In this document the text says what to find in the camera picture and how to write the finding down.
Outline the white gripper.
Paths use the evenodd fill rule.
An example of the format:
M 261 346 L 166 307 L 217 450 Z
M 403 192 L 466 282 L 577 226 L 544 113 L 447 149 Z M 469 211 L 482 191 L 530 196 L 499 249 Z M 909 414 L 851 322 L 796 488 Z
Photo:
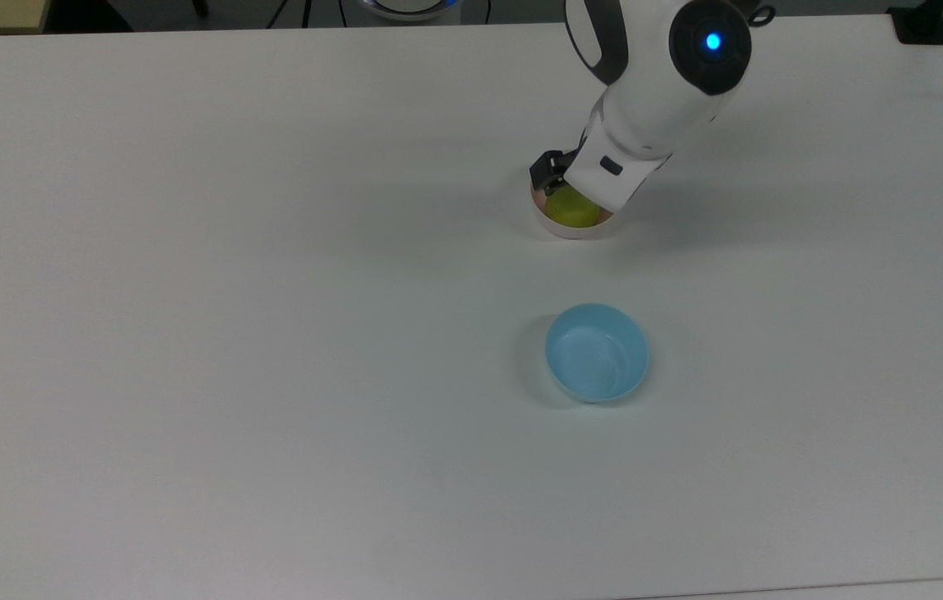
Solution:
M 529 167 L 530 183 L 547 198 L 572 186 L 600 208 L 618 213 L 672 154 L 666 142 L 647 141 L 624 119 L 594 107 L 579 148 L 542 153 Z

